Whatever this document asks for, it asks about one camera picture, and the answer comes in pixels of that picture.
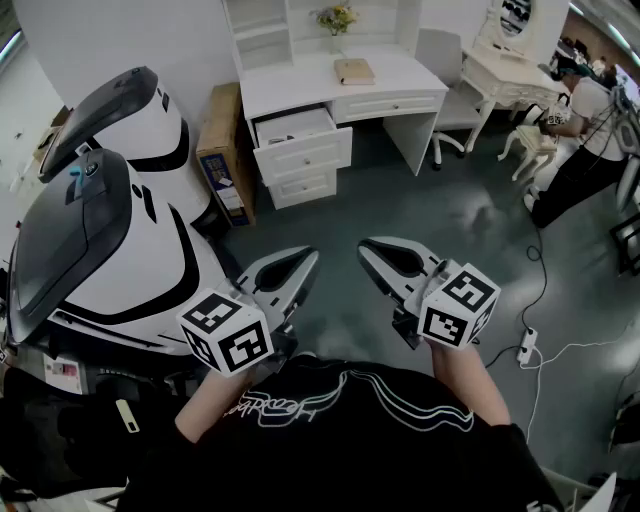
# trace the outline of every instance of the white vanity table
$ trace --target white vanity table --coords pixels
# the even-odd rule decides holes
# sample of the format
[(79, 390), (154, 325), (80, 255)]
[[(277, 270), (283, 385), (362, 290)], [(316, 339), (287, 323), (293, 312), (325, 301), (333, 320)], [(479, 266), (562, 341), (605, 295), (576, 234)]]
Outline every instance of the white vanity table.
[[(506, 1), (525, 8), (524, 0)], [(546, 1), (531, 0), (528, 4), (530, 19), (521, 25), (520, 33), (514, 34), (504, 30), (505, 22), (501, 19), (505, 13), (503, 0), (494, 0), (473, 48), (465, 51), (462, 80), (483, 96), (480, 106), (482, 122), (469, 136), (467, 153), (473, 151), (475, 141), (496, 104), (513, 105), (514, 114), (520, 106), (534, 103), (546, 109), (558, 101), (561, 93), (568, 92), (562, 83), (554, 82), (528, 56), (534, 33), (544, 32)]]
[[(447, 91), (413, 58), (421, 0), (352, 0), (358, 22), (338, 36), (338, 54), (331, 53), (329, 32), (309, 15), (335, 0), (223, 3), (244, 115), (276, 208), (336, 193), (337, 169), (351, 165), (352, 128), (342, 123), (384, 118), (418, 174)], [(375, 85), (340, 85), (333, 63), (345, 57), (366, 58)]]

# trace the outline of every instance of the gray floor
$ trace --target gray floor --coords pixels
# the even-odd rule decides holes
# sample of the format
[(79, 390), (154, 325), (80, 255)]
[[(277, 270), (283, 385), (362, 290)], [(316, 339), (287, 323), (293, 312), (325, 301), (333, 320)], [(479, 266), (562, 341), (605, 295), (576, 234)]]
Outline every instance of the gray floor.
[[(431, 372), (427, 347), (413, 352), (398, 337), (391, 327), (392, 302), (357, 262), (357, 242), (372, 235), (414, 239), (440, 257), (477, 266), (502, 287), (480, 336), (483, 359), (519, 344), (518, 314), (539, 295), (543, 278), (540, 264), (526, 257), (537, 239), (521, 202), (523, 184), (510, 179), (517, 151), (501, 163), (495, 158), (508, 133), (505, 125), (490, 123), (464, 160), (447, 147), (439, 173), (430, 168), (429, 152), (418, 177), (378, 123), (354, 129), (353, 166), (339, 171), (336, 197), (275, 211), (262, 189), (257, 226), (226, 238), (242, 266), (287, 247), (311, 244), (320, 250), (319, 278), (293, 318), (301, 349)], [(613, 204), (608, 190), (543, 231), (549, 285), (527, 320), (539, 331), (538, 347), (547, 359), (568, 343), (614, 340), (637, 315), (640, 278), (618, 276), (608, 234), (619, 221)], [(614, 399), (621, 377), (640, 355), (637, 332), (632, 325), (619, 344), (571, 348), (544, 368), (530, 443), (540, 464), (579, 480), (611, 469)], [(511, 351), (491, 374), (513, 421), (526, 430), (536, 372), (520, 370)]]

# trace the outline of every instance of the desk drawer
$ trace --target desk drawer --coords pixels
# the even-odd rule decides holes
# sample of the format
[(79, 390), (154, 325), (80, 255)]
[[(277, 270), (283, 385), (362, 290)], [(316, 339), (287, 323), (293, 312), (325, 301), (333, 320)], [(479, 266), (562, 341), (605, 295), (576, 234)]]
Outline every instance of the desk drawer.
[(273, 185), (269, 193), (276, 210), (335, 195), (336, 170)]
[(352, 96), (335, 100), (332, 113), (336, 123), (348, 123), (375, 117), (436, 112), (443, 98), (444, 94), (423, 91)]
[(547, 108), (555, 103), (558, 94), (546, 89), (540, 89), (529, 85), (505, 84), (500, 91), (499, 101), (508, 104), (510, 101), (522, 103), (539, 103), (541, 107)]
[[(338, 130), (325, 109), (256, 123), (256, 132), (254, 154), (268, 187), (351, 165), (353, 130)], [(276, 140), (283, 141), (269, 145)]]

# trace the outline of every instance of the white cable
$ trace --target white cable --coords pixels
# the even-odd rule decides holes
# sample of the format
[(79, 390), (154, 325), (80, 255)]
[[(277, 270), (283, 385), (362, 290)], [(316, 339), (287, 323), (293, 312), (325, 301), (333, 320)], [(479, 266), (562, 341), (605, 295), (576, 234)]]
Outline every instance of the white cable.
[(586, 343), (586, 344), (569, 343), (560, 352), (558, 352), (555, 355), (555, 357), (553, 357), (552, 359), (549, 359), (548, 361), (544, 360), (544, 357), (542, 356), (542, 352), (540, 352), (540, 350), (538, 350), (538, 347), (536, 347), (535, 345), (533, 346), (533, 350), (535, 350), (537, 352), (538, 356), (540, 356), (540, 364), (538, 366), (522, 366), (522, 363), (520, 363), (520, 368), (522, 370), (538, 370), (538, 378), (537, 378), (537, 384), (536, 384), (536, 399), (533, 402), (533, 411), (531, 411), (531, 419), (529, 420), (529, 425), (527, 426), (527, 444), (529, 444), (529, 436), (531, 435), (531, 427), (533, 426), (533, 420), (534, 420), (534, 418), (536, 416), (536, 409), (538, 408), (538, 399), (540, 398), (540, 386), (542, 384), (540, 375), (542, 374), (542, 367), (545, 364), (553, 363), (569, 347), (601, 347), (603, 345), (612, 345), (614, 343), (618, 343), (620, 341), (620, 339), (622, 338), (622, 336), (624, 336), (624, 333), (627, 332), (627, 329), (629, 328), (629, 325), (630, 325), (630, 323), (628, 323), (626, 325), (626, 327), (624, 328), (624, 330), (622, 331), (620, 336), (618, 336), (613, 341), (605, 341), (603, 343)]
[[(538, 368), (540, 368), (540, 366), (545, 365), (545, 364), (549, 364), (549, 363), (553, 363), (556, 359), (558, 359), (562, 353), (567, 350), (569, 347), (600, 347), (602, 345), (612, 345), (613, 343), (618, 343), (620, 341), (620, 338), (622, 337), (622, 334), (620, 335), (620, 337), (616, 340), (613, 341), (605, 341), (603, 343), (587, 343), (587, 344), (580, 344), (580, 343), (569, 343), (566, 347), (564, 347), (560, 352), (558, 352), (556, 354), (556, 356), (553, 359), (549, 359), (548, 361), (544, 361), (542, 363), (540, 363), (539, 366), (522, 366), (522, 364), (520, 364), (520, 368), (522, 368), (523, 370), (537, 370)], [(538, 353), (540, 353), (540, 351), (534, 346), (533, 347), (534, 350)]]
[(527, 444), (529, 444), (529, 437), (531, 436), (531, 426), (533, 425), (533, 419), (536, 417), (536, 409), (538, 408), (538, 399), (540, 398), (540, 385), (542, 384), (540, 376), (542, 375), (542, 367), (545, 365), (544, 358), (542, 357), (542, 352), (540, 352), (538, 350), (538, 347), (536, 347), (535, 345), (533, 346), (533, 350), (535, 350), (538, 356), (540, 356), (540, 364), (538, 366), (524, 368), (522, 366), (522, 363), (520, 363), (520, 368), (522, 368), (523, 370), (535, 370), (536, 368), (538, 369), (538, 378), (536, 379), (537, 381), (536, 382), (536, 399), (533, 402), (533, 410), (531, 411), (531, 419), (529, 420), (529, 425), (527, 425)]

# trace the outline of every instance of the power strip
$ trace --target power strip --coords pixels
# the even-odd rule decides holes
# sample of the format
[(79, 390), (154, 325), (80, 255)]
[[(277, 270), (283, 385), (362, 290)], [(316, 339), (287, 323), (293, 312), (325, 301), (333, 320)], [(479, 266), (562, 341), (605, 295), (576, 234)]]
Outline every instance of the power strip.
[(518, 351), (518, 355), (516, 359), (520, 364), (527, 364), (529, 359), (531, 359), (531, 354), (533, 353), (533, 347), (536, 346), (536, 340), (538, 339), (538, 331), (532, 329), (531, 327), (527, 328), (524, 331), (524, 335), (522, 336), (522, 343), (520, 343), (520, 350)]

